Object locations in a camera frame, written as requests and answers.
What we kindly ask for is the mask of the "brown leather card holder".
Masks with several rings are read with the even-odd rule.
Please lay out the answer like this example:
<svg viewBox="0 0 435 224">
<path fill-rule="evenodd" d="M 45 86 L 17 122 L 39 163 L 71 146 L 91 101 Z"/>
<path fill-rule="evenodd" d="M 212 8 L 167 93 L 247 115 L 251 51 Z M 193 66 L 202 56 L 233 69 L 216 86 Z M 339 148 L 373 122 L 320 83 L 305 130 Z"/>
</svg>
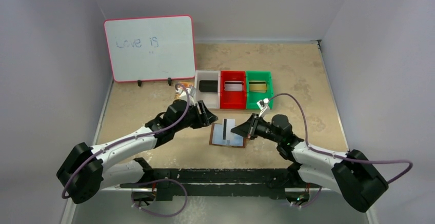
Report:
<svg viewBox="0 0 435 224">
<path fill-rule="evenodd" d="M 240 135 L 234 134 L 230 131 L 233 126 L 224 124 L 212 124 L 209 145 L 231 147 L 231 148 L 245 148 L 246 139 Z"/>
</svg>

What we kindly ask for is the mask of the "white card with grey stripe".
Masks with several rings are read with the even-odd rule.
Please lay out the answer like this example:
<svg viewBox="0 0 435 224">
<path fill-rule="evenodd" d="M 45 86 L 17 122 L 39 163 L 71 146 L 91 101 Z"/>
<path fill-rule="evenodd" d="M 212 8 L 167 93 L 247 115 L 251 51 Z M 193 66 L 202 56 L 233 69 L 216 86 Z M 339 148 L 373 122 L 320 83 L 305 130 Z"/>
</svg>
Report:
<svg viewBox="0 0 435 224">
<path fill-rule="evenodd" d="M 231 129 L 235 127 L 235 120 L 224 118 L 222 123 L 222 140 L 231 141 L 233 140 L 233 133 Z"/>
</svg>

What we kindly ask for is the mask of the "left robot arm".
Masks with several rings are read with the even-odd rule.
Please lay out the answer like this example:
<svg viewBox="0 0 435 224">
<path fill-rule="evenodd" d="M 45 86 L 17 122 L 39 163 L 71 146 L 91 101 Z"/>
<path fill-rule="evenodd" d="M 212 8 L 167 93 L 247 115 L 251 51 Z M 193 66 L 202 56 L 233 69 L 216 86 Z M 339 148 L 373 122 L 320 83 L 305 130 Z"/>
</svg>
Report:
<svg viewBox="0 0 435 224">
<path fill-rule="evenodd" d="M 63 199 L 75 204 L 93 197 L 108 182 L 104 174 L 117 163 L 140 152 L 155 149 L 173 140 L 175 134 L 186 128 L 199 129 L 210 126 L 218 117 L 203 101 L 190 103 L 177 99 L 167 110 L 156 115 L 136 131 L 105 144 L 75 145 L 56 177 L 64 187 Z"/>
</svg>

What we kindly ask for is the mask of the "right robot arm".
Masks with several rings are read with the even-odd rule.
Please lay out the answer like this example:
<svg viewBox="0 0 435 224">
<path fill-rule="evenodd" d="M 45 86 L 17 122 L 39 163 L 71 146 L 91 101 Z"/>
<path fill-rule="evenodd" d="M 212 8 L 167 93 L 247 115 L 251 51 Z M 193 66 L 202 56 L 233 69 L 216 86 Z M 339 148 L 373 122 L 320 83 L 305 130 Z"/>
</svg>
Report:
<svg viewBox="0 0 435 224">
<path fill-rule="evenodd" d="M 319 153 L 319 147 L 308 147 L 294 134 L 285 115 L 275 115 L 270 122 L 257 114 L 231 129 L 246 139 L 261 137 L 276 143 L 276 149 L 292 162 L 288 168 L 288 180 L 296 187 L 303 183 L 315 184 L 333 190 L 359 212 L 366 212 L 389 188 L 388 182 L 358 150 Z"/>
</svg>

